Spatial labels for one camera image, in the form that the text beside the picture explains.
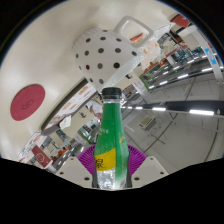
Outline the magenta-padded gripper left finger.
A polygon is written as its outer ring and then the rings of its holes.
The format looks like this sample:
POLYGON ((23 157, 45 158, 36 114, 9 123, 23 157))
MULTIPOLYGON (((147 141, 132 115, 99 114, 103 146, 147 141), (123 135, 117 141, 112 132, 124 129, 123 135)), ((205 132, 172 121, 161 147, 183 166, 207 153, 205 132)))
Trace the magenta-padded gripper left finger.
POLYGON ((56 175, 81 187, 93 188, 96 185, 94 149, 90 146, 77 157, 68 158, 56 175))

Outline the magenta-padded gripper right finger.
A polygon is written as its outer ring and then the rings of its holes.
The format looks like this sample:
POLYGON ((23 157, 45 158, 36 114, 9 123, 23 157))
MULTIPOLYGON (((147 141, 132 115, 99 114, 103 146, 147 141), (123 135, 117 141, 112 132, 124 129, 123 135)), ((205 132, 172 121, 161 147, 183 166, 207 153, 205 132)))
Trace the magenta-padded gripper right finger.
POLYGON ((168 175, 154 156, 147 157, 139 149, 129 145, 127 188, 140 188, 168 175))

